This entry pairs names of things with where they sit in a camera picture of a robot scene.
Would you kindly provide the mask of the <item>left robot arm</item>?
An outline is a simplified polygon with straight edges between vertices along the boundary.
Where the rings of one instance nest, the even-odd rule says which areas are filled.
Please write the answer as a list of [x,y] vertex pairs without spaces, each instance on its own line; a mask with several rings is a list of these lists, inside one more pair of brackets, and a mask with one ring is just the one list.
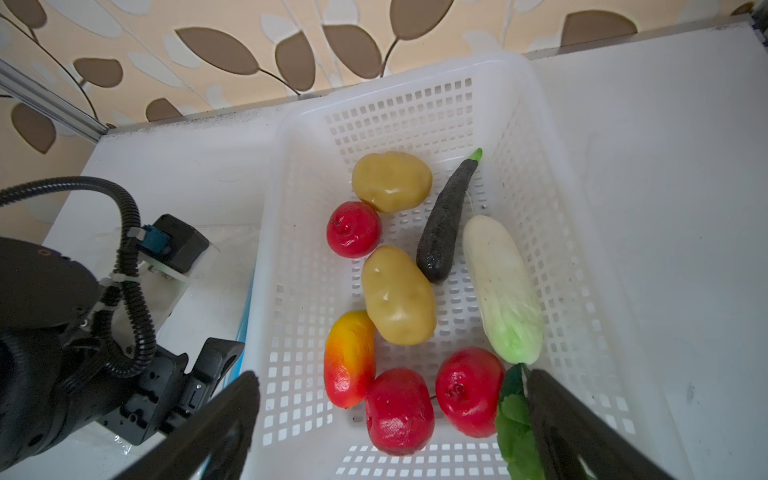
[[3,205],[94,191],[120,215],[115,265],[97,279],[82,264],[31,242],[1,241],[1,465],[45,453],[93,423],[139,445],[165,442],[128,469],[135,479],[235,479],[254,415],[226,420],[215,391],[242,343],[210,338],[196,360],[157,332],[212,251],[197,229],[165,214],[145,225],[133,197],[101,178],[65,176],[6,188]]

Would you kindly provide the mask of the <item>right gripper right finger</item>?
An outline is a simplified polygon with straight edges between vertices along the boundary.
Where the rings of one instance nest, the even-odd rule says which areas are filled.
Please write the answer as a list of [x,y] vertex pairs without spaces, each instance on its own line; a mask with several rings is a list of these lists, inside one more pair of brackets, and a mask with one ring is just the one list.
[[529,414],[547,479],[668,479],[548,372],[526,374]]

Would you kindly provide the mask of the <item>small red apple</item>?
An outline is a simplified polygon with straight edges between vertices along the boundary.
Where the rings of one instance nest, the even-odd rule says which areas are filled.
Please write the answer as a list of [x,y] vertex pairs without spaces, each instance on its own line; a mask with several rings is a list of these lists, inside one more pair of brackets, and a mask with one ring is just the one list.
[[349,201],[339,205],[329,218],[326,240],[330,249],[343,258],[369,255],[379,244],[382,222],[370,205]]

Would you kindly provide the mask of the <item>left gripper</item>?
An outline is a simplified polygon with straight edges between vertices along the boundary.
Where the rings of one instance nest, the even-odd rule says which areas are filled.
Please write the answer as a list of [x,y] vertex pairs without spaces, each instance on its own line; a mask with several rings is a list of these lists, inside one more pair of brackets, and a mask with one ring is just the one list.
[[[171,214],[161,215],[143,230],[139,280],[158,331],[191,284],[211,267],[219,249]],[[132,445],[158,432],[169,435],[208,403],[243,350],[242,342],[209,338],[187,373],[187,354],[159,346],[148,369],[129,382],[129,396],[97,423]]]

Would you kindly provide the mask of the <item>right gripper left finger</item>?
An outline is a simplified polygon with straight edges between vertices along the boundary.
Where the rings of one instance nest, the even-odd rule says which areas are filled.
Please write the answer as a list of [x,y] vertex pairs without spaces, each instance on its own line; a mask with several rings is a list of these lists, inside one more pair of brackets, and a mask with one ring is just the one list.
[[243,471],[259,413],[260,384],[242,373],[184,425],[118,479],[238,479]]

